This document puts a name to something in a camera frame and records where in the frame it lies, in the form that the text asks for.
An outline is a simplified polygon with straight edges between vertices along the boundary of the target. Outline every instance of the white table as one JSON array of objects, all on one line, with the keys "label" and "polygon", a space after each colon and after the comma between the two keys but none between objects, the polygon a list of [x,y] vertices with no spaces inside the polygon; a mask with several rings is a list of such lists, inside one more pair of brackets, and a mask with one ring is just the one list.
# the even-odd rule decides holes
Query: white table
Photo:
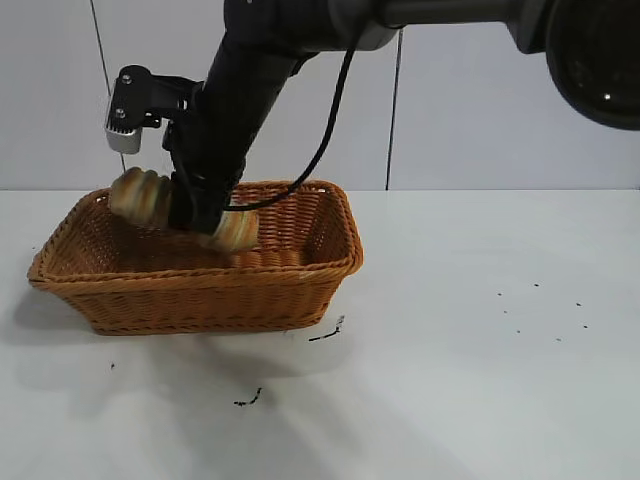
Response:
[{"label": "white table", "polygon": [[0,192],[3,480],[640,478],[640,192],[353,193],[317,327],[134,338],[25,280],[80,195]]}]

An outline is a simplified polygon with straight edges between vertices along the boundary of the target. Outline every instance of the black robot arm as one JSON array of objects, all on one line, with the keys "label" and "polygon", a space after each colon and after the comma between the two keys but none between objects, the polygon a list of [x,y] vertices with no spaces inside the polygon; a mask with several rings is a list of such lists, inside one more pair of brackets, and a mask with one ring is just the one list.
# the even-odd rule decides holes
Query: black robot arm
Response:
[{"label": "black robot arm", "polygon": [[[213,232],[245,157],[287,79],[324,51],[376,50],[408,24],[505,23],[524,53],[547,51],[579,111],[640,129],[636,0],[226,0],[226,33],[206,81],[121,70],[107,117],[115,150],[136,153],[143,127],[170,120],[176,167],[169,224]],[[617,50],[612,50],[614,42]]]}]

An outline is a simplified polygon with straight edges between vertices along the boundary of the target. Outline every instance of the debris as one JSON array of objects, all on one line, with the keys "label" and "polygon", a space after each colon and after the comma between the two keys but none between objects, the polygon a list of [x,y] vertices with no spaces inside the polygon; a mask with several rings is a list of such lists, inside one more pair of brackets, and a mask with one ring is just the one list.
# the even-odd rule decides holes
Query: debris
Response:
[{"label": "debris", "polygon": [[258,391],[256,392],[256,396],[253,397],[253,400],[251,400],[250,402],[233,402],[233,404],[237,405],[238,407],[246,407],[247,405],[253,405],[258,401],[261,393],[262,393],[262,387],[258,389]]},{"label": "debris", "polygon": [[344,323],[344,315],[341,315],[338,321],[336,322],[336,329],[333,332],[327,333],[326,335],[322,335],[321,337],[310,338],[309,341],[315,342],[316,340],[324,340],[326,338],[330,338],[330,337],[333,337],[334,335],[339,334],[342,331],[343,323]]}]

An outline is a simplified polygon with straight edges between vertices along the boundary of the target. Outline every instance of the wicker basket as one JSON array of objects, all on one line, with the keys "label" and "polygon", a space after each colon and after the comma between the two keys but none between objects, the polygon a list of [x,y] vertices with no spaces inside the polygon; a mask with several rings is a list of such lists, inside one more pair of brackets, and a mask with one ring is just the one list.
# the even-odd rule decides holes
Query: wicker basket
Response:
[{"label": "wicker basket", "polygon": [[[242,184],[239,203],[286,183]],[[69,213],[36,255],[31,284],[82,312],[103,335],[287,330],[320,321],[363,261],[345,193],[314,181],[259,211],[260,246],[225,256],[185,233],[131,226],[111,214],[109,190]]]}]

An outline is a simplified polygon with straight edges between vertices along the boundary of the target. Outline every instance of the basket rim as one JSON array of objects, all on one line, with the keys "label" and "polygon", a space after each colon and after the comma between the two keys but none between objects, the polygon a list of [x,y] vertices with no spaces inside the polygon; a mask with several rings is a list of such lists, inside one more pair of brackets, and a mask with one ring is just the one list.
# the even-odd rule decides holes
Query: basket rim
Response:
[{"label": "basket rim", "polygon": [[[259,189],[259,188],[286,188],[290,183],[286,181],[263,181],[245,182],[238,185],[239,190]],[[301,266],[287,267],[247,267],[247,268],[199,268],[191,270],[158,270],[152,272],[109,272],[109,273],[80,273],[71,275],[57,275],[48,271],[48,265],[55,254],[57,246],[68,237],[69,226],[81,215],[88,202],[98,199],[100,196],[109,194],[110,189],[104,188],[95,190],[84,195],[78,200],[71,211],[60,222],[56,230],[44,244],[40,252],[34,257],[31,268],[28,272],[28,279],[32,285],[48,289],[51,287],[76,286],[89,288],[91,285],[100,286],[101,291],[132,290],[136,283],[144,284],[145,289],[149,289],[151,281],[154,288],[179,288],[184,286],[185,281],[191,285],[201,285],[206,288],[212,284],[224,282],[226,286],[241,286],[250,281],[255,284],[268,284],[274,280],[278,283],[325,283],[335,281],[338,277],[345,277],[355,273],[363,263],[363,249],[358,235],[357,227],[351,214],[349,201],[346,193],[337,185],[325,180],[312,180],[305,182],[300,190],[326,189],[331,192],[337,200],[344,219],[346,230],[349,233],[347,239],[349,254],[332,262],[313,263]]]}]

